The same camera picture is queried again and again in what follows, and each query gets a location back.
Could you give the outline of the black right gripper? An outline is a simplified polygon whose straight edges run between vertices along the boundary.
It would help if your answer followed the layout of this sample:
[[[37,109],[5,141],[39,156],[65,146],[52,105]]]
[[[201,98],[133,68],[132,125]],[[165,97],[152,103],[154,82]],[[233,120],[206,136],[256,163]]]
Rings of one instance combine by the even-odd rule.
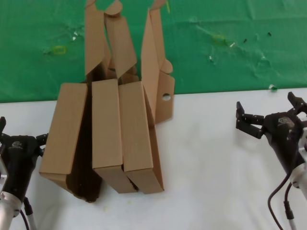
[[[261,139],[264,134],[286,174],[289,174],[305,162],[298,152],[298,142],[303,129],[307,127],[307,120],[297,115],[307,113],[307,103],[292,92],[288,93],[287,98],[293,106],[292,109],[267,115],[265,118],[261,115],[246,114],[241,103],[237,102],[236,129],[257,139]]]

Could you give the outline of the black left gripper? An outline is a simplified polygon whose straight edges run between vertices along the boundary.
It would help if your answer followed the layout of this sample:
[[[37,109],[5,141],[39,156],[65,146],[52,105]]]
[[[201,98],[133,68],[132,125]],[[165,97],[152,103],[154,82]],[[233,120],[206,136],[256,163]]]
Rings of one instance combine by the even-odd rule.
[[[39,156],[44,155],[48,133],[33,136],[3,135],[5,117],[0,118],[0,155],[8,172],[3,191],[24,199]]]

